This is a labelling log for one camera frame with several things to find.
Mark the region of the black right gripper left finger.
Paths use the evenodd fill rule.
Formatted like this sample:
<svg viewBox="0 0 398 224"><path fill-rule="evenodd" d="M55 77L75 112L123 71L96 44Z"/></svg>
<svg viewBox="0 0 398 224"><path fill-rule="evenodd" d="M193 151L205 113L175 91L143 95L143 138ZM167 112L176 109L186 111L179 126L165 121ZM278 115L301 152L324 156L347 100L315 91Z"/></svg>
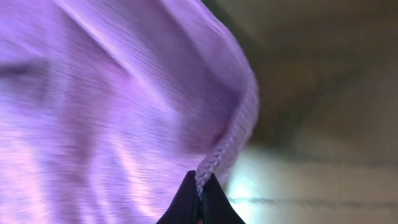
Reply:
<svg viewBox="0 0 398 224"><path fill-rule="evenodd" d="M197 224L198 193L194 170L186 173L166 212L156 224Z"/></svg>

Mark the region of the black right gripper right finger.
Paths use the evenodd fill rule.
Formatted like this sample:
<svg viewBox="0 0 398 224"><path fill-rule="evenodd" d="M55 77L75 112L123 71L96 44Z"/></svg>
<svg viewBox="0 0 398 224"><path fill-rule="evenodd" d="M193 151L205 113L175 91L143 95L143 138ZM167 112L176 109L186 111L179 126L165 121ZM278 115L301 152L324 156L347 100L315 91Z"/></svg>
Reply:
<svg viewBox="0 0 398 224"><path fill-rule="evenodd" d="M203 224L246 224L229 203L214 174L204 185L201 196Z"/></svg>

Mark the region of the purple microfiber cloth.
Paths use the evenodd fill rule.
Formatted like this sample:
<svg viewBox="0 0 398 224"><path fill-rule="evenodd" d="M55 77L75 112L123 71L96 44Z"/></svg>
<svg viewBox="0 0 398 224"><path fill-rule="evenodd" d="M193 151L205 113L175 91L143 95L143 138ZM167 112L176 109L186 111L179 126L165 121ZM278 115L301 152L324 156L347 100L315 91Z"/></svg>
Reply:
<svg viewBox="0 0 398 224"><path fill-rule="evenodd" d="M201 1L1 1L1 222L155 223L226 182L256 78Z"/></svg>

